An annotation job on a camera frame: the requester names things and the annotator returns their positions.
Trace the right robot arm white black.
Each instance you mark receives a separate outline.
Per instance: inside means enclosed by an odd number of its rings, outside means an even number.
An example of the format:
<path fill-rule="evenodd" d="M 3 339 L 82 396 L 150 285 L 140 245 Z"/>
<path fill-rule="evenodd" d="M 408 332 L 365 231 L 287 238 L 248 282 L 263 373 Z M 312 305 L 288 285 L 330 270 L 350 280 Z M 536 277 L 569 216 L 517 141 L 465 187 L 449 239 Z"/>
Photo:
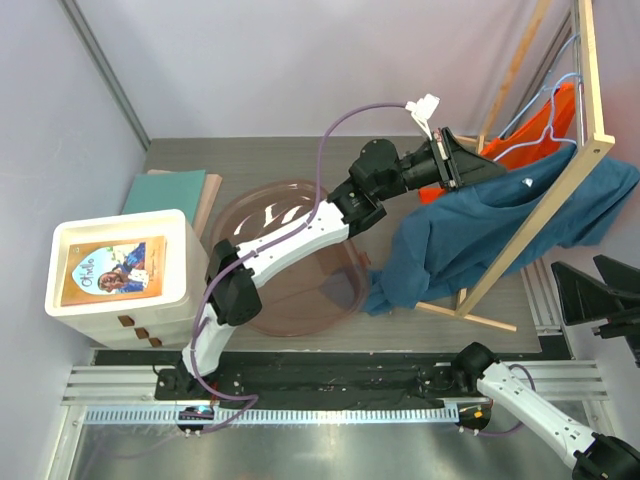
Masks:
<path fill-rule="evenodd" d="M 561 261 L 551 265 L 563 322 L 575 326 L 603 320 L 602 339 L 639 337 L 639 269 L 605 255 L 593 258 L 598 279 Z M 453 360 L 451 380 L 465 395 L 482 394 L 514 415 L 572 470 L 574 479 L 637 479 L 639 451 L 565 415 L 486 346 L 473 342 Z"/>

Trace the blue t shirt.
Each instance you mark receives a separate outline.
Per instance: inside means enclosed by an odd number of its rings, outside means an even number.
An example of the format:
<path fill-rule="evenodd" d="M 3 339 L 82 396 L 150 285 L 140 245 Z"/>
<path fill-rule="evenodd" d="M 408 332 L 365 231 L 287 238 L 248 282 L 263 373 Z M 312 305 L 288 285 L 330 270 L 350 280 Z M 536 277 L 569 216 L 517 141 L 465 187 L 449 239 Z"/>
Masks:
<path fill-rule="evenodd" d="M 385 265 L 369 274 L 364 312 L 412 309 L 472 288 L 574 154 L 569 145 L 504 176 L 446 194 L 405 217 Z M 520 270 L 554 247 L 599 244 L 638 184 L 637 167 L 604 157 L 507 271 Z"/>

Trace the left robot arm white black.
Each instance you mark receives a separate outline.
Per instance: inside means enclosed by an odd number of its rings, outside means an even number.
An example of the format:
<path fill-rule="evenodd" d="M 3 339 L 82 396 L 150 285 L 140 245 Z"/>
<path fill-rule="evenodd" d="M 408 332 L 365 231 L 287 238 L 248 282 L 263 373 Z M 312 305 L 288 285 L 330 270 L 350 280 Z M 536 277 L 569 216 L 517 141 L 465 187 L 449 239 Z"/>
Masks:
<path fill-rule="evenodd" d="M 205 397 L 234 331 L 261 312 L 260 288 L 306 257 L 373 227 L 386 214 L 384 201 L 432 184 L 456 191 L 506 172 L 463 147 L 448 128 L 430 133 L 404 156 L 387 139 L 368 142 L 347 179 L 316 196 L 309 213 L 255 240 L 234 245 L 223 239 L 214 246 L 191 338 L 176 366 L 179 388 L 190 398 Z"/>

